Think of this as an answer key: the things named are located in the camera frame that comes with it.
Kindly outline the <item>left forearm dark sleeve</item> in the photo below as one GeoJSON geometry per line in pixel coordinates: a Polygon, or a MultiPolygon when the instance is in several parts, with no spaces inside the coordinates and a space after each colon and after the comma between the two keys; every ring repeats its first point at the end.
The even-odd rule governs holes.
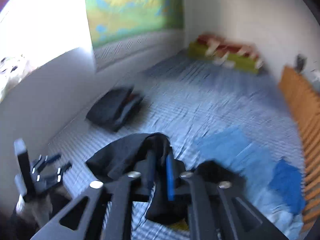
{"type": "Polygon", "coordinates": [[[39,230],[30,210],[16,205],[10,216],[1,212],[1,239],[31,239],[39,230]]]}

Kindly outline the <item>left gloved hand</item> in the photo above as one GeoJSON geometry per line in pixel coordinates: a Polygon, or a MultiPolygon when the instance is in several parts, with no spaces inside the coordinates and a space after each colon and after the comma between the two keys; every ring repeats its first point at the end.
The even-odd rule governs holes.
{"type": "Polygon", "coordinates": [[[20,194],[15,211],[18,217],[23,219],[26,223],[37,225],[39,228],[42,228],[50,220],[53,205],[49,195],[44,198],[32,200],[31,202],[25,202],[20,194]]]}

